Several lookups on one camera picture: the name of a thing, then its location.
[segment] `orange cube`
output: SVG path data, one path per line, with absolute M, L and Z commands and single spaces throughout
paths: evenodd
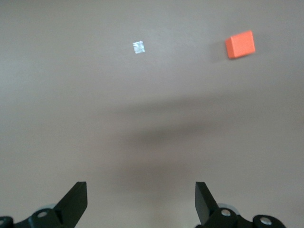
M 252 31 L 231 36 L 225 43 L 229 58 L 239 58 L 256 51 Z

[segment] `orange block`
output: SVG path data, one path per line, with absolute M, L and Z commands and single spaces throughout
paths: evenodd
M 252 31 L 231 36 L 225 43 L 229 58 L 239 58 L 256 51 Z

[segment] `beige floor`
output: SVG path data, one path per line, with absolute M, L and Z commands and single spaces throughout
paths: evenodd
M 0 1 L 0 215 L 21 221 L 80 180 L 79 228 L 193 228 L 205 181 L 246 219 L 303 227 L 303 11 Z M 224 40 L 249 29 L 256 53 L 228 60 Z

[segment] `small white object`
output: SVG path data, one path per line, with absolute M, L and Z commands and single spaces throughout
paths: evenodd
M 134 47 L 134 51 L 135 51 L 136 54 L 145 52 L 144 45 L 143 45 L 142 41 L 138 41 L 138 42 L 133 43 L 133 47 Z

